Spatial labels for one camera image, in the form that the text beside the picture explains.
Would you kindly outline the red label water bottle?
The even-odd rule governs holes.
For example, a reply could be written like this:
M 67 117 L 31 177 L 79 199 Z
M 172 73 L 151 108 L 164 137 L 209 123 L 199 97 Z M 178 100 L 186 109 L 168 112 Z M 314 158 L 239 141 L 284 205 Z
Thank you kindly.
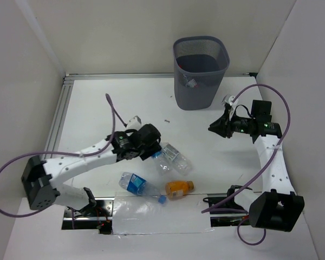
M 203 79 L 197 64 L 178 64 L 178 82 L 186 88 L 198 88 Z

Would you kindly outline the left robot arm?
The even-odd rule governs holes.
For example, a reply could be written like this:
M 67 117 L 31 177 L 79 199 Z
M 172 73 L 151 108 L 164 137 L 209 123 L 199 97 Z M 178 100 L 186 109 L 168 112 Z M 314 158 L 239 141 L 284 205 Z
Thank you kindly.
M 92 169 L 139 157 L 146 160 L 161 150 L 161 134 L 148 123 L 140 129 L 116 131 L 74 156 L 41 160 L 31 157 L 22 174 L 22 184 L 31 210 L 42 211 L 52 205 L 66 206 L 83 216 L 96 210 L 96 200 L 87 187 L 76 188 L 66 181 Z

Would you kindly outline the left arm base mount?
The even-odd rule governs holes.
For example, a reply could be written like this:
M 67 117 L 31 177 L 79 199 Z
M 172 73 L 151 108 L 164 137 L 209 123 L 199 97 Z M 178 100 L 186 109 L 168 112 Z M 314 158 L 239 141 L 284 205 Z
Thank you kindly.
M 65 207 L 62 230 L 98 230 L 99 234 L 111 235 L 114 197 L 95 198 L 89 188 L 84 188 L 88 205 L 80 211 Z

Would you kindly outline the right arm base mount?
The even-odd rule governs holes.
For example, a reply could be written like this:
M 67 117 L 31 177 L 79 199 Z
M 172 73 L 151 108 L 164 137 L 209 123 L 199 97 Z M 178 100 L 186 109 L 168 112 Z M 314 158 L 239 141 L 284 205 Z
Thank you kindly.
M 226 195 L 214 195 L 203 198 L 203 202 L 207 203 L 209 207 L 214 206 L 216 203 L 222 201 L 229 195 L 235 192 L 235 189 L 239 189 L 240 185 L 231 185 Z M 248 219 L 247 210 L 242 206 L 237 205 L 232 199 L 226 202 L 220 207 L 210 211 L 210 223 L 211 227 L 224 227 L 224 226 L 237 226 L 240 221 Z

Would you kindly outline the Aquafina blue label bottle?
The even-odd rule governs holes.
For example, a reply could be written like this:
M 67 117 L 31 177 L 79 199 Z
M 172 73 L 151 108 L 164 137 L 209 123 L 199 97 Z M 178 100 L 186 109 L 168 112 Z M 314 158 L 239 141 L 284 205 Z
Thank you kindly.
M 164 175 L 164 174 L 172 171 L 172 166 L 167 161 L 167 159 L 164 157 L 162 151 L 154 153 L 151 156 L 151 158 L 152 158 L 152 160 L 155 164 L 155 167 L 160 175 Z

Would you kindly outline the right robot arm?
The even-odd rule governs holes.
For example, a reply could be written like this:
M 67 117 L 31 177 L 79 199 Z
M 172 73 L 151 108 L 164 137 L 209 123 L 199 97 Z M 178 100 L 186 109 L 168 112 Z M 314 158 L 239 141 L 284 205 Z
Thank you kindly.
M 240 209 L 248 212 L 253 228 L 290 232 L 304 209 L 304 199 L 296 194 L 290 182 L 280 142 L 281 127 L 271 121 L 271 102 L 254 100 L 246 118 L 236 114 L 234 96 L 225 97 L 223 105 L 224 114 L 210 124 L 209 131 L 224 138 L 232 137 L 233 133 L 252 138 L 263 169 L 263 187 L 257 195 L 249 186 L 232 185 L 220 205 L 231 212 Z

